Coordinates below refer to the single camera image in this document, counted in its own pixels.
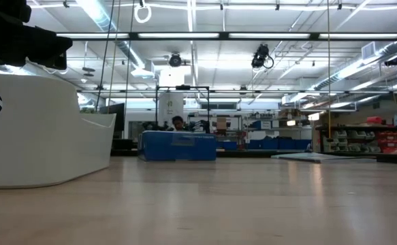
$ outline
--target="ceiling pipe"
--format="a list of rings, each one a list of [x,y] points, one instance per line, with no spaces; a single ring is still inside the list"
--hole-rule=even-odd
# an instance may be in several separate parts
[[[76,0],[78,5],[88,14],[95,24],[103,32],[110,32],[112,35],[118,32],[116,25],[112,22],[109,29],[109,23],[112,21],[101,0]],[[137,69],[145,68],[145,61],[140,57],[139,53],[133,50],[126,41],[114,41],[117,47],[130,60],[131,64]]]
[[[311,89],[314,89],[316,91],[321,90],[322,88],[325,88],[329,84],[339,82],[353,74],[356,74],[361,70],[370,67],[373,63],[378,63],[385,59],[390,58],[396,53],[397,53],[397,42],[393,42],[391,44],[385,45],[382,49],[380,49],[380,51],[377,54],[377,58],[374,61],[366,62],[365,64],[363,63],[364,61],[362,60],[361,56],[358,56],[357,58],[350,61],[349,65],[347,63],[341,66],[340,68],[338,68],[336,71],[333,72],[333,74],[330,77],[328,77],[328,74],[325,74],[324,76],[320,77],[320,79],[318,79],[318,83],[313,85]]]
[[[371,0],[365,0],[363,3],[357,6],[357,8],[348,16],[346,19],[344,19],[336,28],[334,31],[339,30],[344,24],[346,24],[348,21],[350,21],[363,7],[365,7]],[[309,55],[313,49],[309,50],[306,52],[306,54],[299,60],[302,61],[307,55]],[[368,68],[371,64],[377,61],[381,61],[382,59],[385,59],[387,57],[390,57],[393,54],[397,53],[397,42],[393,42],[391,44],[385,45],[382,49],[380,49],[379,53],[377,54],[377,58],[373,61],[363,63],[363,60],[360,56],[357,58],[353,59],[350,61],[349,65],[345,64],[338,68],[333,75],[330,77],[328,74],[324,74],[322,77],[320,77],[319,81],[315,83],[313,86],[309,88],[309,90],[321,90],[322,88],[325,88],[328,85],[331,85],[332,83],[341,81],[363,69]]]

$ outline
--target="black pole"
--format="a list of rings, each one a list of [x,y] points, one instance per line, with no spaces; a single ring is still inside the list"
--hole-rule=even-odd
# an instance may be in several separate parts
[[[157,118],[157,104],[158,104],[158,93],[159,92],[159,85],[156,86],[156,128],[159,128],[159,119]]]
[[[210,130],[210,88],[207,87],[207,123],[209,124]]]

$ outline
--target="ceiling beam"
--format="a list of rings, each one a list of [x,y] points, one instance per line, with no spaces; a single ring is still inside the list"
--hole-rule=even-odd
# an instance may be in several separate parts
[[[76,33],[76,32],[58,32],[61,37],[69,37],[73,41],[312,41],[327,42],[327,32],[118,32],[116,33]],[[375,33],[375,32],[330,32],[331,42],[371,42],[371,41],[397,41],[397,32],[395,33]]]

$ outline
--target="security camera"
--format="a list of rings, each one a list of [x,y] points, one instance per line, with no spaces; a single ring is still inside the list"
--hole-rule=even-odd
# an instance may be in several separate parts
[[[179,67],[182,65],[182,59],[179,53],[173,53],[170,58],[171,67]]]
[[[267,60],[271,60],[271,66],[266,66]],[[269,48],[267,44],[260,44],[256,53],[254,54],[253,60],[251,61],[251,67],[253,69],[259,69],[265,67],[266,69],[270,69],[274,66],[274,59],[269,55]]]

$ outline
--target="cardboard box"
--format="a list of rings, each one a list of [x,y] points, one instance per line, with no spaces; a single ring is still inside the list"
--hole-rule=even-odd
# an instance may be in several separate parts
[[[226,122],[217,122],[217,129],[227,129]]]
[[[217,129],[227,129],[226,118],[217,118]]]

